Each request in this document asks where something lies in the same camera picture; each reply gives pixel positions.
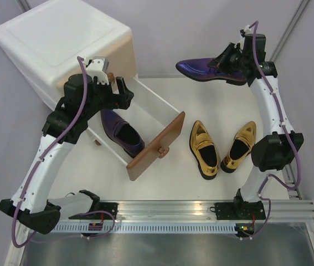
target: purple shoe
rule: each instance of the purple shoe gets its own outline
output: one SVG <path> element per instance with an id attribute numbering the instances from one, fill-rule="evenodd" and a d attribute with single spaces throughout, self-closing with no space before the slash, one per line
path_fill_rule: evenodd
<path id="1" fill-rule="evenodd" d="M 176 64 L 177 70 L 190 79 L 204 82 L 210 80 L 226 80 L 233 85 L 244 85 L 246 78 L 241 72 L 235 72 L 232 75 L 223 74 L 216 67 L 209 67 L 208 64 L 214 58 L 199 58 L 180 61 Z"/>
<path id="2" fill-rule="evenodd" d="M 132 158 L 135 158 L 145 148 L 141 136 L 117 113 L 102 109 L 100 115 L 102 126 L 109 139 L 119 144 Z"/>

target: metal table surface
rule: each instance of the metal table surface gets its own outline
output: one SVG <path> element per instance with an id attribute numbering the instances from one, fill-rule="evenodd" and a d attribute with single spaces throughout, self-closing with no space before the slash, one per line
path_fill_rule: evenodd
<path id="1" fill-rule="evenodd" d="M 224 234 L 111 234 L 87 241 L 82 238 L 30 243 L 24 266 L 228 266 L 314 265 L 314 252 L 304 224 L 268 224 L 251 241 Z M 36 236 L 57 239 L 67 234 Z"/>

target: gold loafer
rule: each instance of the gold loafer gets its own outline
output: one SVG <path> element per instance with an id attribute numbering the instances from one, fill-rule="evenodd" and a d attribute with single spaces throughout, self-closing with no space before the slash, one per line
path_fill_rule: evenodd
<path id="1" fill-rule="evenodd" d="M 206 180 L 214 179 L 219 168 L 217 150 L 205 126 L 199 120 L 192 127 L 189 145 L 202 177 Z"/>
<path id="2" fill-rule="evenodd" d="M 235 135 L 232 147 L 221 162 L 221 168 L 224 172 L 233 173 L 238 168 L 254 147 L 255 138 L 256 124 L 250 121 Z"/>

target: white platform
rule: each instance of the white platform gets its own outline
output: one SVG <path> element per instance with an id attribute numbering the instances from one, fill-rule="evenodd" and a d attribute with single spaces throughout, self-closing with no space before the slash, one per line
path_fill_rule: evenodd
<path id="1" fill-rule="evenodd" d="M 104 200 L 233 199 L 251 171 L 250 156 L 234 173 L 220 170 L 214 180 L 206 181 L 199 174 L 189 150 L 189 134 L 193 123 L 201 120 L 218 148 L 220 159 L 226 155 L 236 132 L 250 120 L 256 122 L 257 140 L 260 140 L 262 123 L 250 89 L 224 81 L 198 83 L 187 78 L 141 81 L 175 108 L 186 112 L 183 131 L 170 146 L 169 154 L 132 182 L 117 157 L 106 148 L 96 146 L 87 134 L 82 134 L 63 163 L 49 197 L 57 198 L 85 189 Z M 141 124 L 149 127 L 148 122 L 141 121 Z M 287 190 L 275 181 L 270 182 L 264 196 L 274 200 L 289 198 Z"/>

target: drawer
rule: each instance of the drawer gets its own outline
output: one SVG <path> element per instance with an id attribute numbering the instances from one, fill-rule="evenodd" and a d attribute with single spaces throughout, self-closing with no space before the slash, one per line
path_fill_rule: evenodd
<path id="1" fill-rule="evenodd" d="M 127 110 L 115 110 L 141 135 L 146 147 L 132 159 L 105 134 L 98 113 L 89 120 L 90 135 L 105 145 L 126 166 L 131 181 L 136 180 L 155 160 L 168 156 L 170 145 L 180 135 L 185 112 L 179 111 L 137 78 L 126 82 L 135 94 Z"/>

